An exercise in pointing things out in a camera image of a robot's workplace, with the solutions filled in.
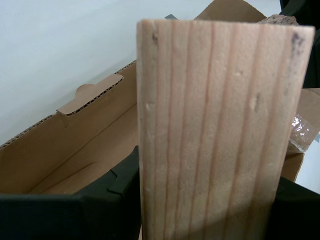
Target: cardboard tab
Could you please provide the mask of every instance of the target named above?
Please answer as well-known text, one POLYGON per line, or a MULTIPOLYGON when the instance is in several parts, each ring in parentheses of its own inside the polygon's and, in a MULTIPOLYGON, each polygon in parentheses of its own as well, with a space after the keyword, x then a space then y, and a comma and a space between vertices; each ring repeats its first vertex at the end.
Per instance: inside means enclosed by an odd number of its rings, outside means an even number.
POLYGON ((76 90, 74 99, 68 102, 66 105, 60 107, 57 111, 64 115, 69 115, 76 112, 78 109, 106 91, 108 88, 118 83, 122 78, 123 76, 121 75, 112 74, 97 84, 81 85, 76 90))

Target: wooden board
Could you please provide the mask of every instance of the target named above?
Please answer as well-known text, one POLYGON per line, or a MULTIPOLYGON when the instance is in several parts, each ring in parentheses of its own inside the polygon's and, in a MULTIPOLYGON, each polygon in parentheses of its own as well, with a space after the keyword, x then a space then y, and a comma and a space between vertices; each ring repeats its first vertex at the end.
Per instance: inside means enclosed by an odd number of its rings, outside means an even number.
POLYGON ((137 25, 142 236, 263 239, 312 27, 137 25))

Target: clear plastic wrap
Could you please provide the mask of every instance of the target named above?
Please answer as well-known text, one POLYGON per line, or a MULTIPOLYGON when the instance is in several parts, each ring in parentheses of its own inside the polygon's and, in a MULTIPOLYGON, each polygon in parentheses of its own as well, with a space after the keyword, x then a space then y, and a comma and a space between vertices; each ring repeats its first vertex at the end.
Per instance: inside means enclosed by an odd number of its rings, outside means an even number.
POLYGON ((316 134, 317 130, 306 119, 296 114, 292 122, 287 154, 307 151, 316 134))

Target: pine wood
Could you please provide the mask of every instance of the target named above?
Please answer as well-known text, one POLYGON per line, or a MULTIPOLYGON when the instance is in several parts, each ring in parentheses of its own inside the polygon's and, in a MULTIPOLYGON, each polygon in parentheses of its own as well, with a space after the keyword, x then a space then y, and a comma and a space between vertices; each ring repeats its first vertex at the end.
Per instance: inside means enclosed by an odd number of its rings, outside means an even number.
POLYGON ((314 29, 137 26, 142 235, 263 239, 314 29))

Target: white wall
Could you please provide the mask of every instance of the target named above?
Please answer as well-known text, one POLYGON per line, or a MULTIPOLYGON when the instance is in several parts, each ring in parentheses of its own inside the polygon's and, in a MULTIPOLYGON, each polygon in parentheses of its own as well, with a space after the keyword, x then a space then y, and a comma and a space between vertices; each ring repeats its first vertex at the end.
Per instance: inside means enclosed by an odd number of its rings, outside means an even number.
MULTIPOLYGON (((142 18, 193 19, 212 0, 0 0, 0 145, 136 58, 142 18)), ((249 0, 265 15, 278 0, 249 0)))

